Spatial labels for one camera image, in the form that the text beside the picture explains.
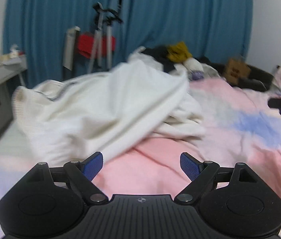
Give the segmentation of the mustard yellow garment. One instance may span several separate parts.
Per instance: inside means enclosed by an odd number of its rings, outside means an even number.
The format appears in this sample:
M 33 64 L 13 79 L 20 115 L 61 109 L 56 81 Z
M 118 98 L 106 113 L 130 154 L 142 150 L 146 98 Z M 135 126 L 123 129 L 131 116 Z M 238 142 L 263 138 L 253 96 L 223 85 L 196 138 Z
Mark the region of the mustard yellow garment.
M 192 58 L 192 54 L 187 48 L 185 42 L 181 41 L 175 45 L 167 46 L 168 56 L 167 58 L 174 63 L 183 63 L 189 58 Z

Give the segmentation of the blue curtain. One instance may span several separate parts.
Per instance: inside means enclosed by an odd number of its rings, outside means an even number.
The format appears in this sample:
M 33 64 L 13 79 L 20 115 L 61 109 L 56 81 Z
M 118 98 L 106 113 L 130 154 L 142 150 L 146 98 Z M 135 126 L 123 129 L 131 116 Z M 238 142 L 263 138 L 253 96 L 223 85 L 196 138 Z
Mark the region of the blue curtain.
M 62 79 L 66 31 L 78 26 L 93 30 L 93 5 L 121 7 L 122 24 L 113 64 L 140 46 L 153 48 L 183 41 L 195 57 L 224 64 L 246 56 L 250 44 L 252 0 L 7 0 L 3 51 L 17 45 L 27 56 L 25 82 L 34 87 Z

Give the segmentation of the pastel tie-dye bed sheet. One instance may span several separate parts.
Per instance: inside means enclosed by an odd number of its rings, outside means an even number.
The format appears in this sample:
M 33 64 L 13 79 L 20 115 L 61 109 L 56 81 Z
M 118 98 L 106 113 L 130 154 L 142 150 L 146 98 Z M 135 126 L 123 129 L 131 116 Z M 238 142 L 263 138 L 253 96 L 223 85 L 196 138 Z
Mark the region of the pastel tie-dye bed sheet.
M 201 139 L 148 136 L 107 162 L 93 183 L 109 198 L 112 194 L 174 197 L 190 181 L 179 163 L 180 154 L 188 152 L 222 167 L 245 162 L 281 198 L 281 117 L 268 108 L 267 94 L 233 88 L 220 78 L 193 81 L 190 88 L 202 107 L 205 134 Z M 35 160 L 24 135 L 12 123 L 0 139 L 0 199 Z

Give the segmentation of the grey white purple garment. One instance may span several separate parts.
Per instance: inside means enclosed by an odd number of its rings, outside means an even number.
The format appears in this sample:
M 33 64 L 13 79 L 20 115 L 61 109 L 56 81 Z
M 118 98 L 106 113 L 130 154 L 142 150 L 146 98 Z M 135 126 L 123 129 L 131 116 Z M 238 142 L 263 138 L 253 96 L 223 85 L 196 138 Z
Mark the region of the grey white purple garment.
M 220 78 L 220 74 L 218 73 L 218 71 L 208 64 L 200 64 L 198 66 L 190 68 L 187 75 L 190 81 Z

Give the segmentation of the white and black jacket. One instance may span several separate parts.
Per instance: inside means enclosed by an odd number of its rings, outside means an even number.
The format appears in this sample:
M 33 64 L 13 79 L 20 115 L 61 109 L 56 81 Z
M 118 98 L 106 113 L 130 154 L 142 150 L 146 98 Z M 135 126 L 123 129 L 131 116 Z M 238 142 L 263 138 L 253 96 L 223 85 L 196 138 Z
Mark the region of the white and black jacket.
M 200 63 L 198 60 L 194 58 L 189 58 L 185 62 L 182 63 L 168 63 L 167 59 L 156 59 L 155 57 L 152 57 L 151 55 L 145 54 L 145 50 L 147 48 L 144 46 L 140 46 L 137 49 L 135 49 L 127 58 L 128 62 L 135 61 L 135 60 L 141 60 L 145 64 L 151 66 L 152 68 L 163 71 L 169 74 L 175 74 L 179 71 L 186 71 L 187 73 L 192 72 L 205 72 L 205 64 Z

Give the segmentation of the brown paper bag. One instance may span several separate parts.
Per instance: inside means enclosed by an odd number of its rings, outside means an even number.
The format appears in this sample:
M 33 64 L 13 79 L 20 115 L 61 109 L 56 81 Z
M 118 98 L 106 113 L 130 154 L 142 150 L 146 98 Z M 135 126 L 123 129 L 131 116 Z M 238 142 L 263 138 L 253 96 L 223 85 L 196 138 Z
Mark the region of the brown paper bag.
M 251 69 L 240 59 L 230 58 L 225 66 L 224 78 L 228 83 L 237 85 L 240 78 L 247 78 Z

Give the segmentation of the black bed frame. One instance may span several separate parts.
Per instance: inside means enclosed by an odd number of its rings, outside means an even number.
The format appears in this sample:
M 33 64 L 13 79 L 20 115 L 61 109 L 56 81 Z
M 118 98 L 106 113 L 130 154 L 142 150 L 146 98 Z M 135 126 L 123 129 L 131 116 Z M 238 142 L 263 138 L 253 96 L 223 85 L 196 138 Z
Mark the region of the black bed frame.
M 207 57 L 199 57 L 197 59 L 200 63 L 205 63 L 214 68 L 221 77 L 224 77 L 225 73 L 225 65 L 218 64 L 218 63 L 212 63 Z M 254 66 L 247 65 L 250 69 L 250 73 L 248 77 L 243 77 L 238 79 L 238 84 L 232 84 L 230 85 L 232 87 L 239 87 L 241 89 L 251 89 L 258 92 L 266 92 L 270 89 L 270 86 L 273 81 L 273 75 L 263 71 L 261 69 L 258 69 Z

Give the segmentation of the red cloth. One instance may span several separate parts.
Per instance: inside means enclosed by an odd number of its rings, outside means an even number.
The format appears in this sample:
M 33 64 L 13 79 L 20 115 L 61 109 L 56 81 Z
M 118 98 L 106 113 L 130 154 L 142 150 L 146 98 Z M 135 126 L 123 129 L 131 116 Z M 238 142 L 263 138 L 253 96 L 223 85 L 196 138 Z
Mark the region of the red cloth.
M 101 35 L 102 40 L 102 56 L 107 56 L 107 35 L 102 34 Z M 77 49 L 80 55 L 90 59 L 91 53 L 92 53 L 92 46 L 94 43 L 94 34 L 90 32 L 85 32 L 83 34 L 80 34 L 78 37 L 78 43 L 77 43 Z

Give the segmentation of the white folding chair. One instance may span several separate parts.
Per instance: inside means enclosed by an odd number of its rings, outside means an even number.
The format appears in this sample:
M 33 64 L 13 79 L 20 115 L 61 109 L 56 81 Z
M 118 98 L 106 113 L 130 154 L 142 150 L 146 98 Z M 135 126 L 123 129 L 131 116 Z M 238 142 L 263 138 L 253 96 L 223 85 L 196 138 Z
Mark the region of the white folding chair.
M 62 55 L 62 77 L 67 80 L 73 77 L 74 60 L 77 53 L 77 41 L 80 27 L 74 26 L 66 31 Z

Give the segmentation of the white knit sweater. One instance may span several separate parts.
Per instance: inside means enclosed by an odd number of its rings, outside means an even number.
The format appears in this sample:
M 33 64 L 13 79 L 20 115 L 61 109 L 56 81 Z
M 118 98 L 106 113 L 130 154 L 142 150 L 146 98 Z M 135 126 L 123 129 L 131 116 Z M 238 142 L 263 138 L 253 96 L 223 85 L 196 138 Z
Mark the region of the white knit sweater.
M 112 71 L 18 87 L 13 115 L 38 161 L 60 166 L 101 152 L 111 160 L 147 136 L 201 138 L 203 114 L 185 71 L 135 60 Z

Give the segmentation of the black garment on pile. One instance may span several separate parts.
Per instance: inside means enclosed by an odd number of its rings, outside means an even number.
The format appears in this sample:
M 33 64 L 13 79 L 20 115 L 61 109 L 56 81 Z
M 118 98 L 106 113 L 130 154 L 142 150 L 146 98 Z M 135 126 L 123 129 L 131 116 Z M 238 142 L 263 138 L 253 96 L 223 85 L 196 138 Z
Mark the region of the black garment on pile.
M 168 56 L 168 51 L 166 46 L 156 46 L 155 48 L 146 48 L 141 53 L 153 57 L 157 62 L 163 65 L 163 71 L 170 73 L 175 70 L 174 62 L 170 61 Z

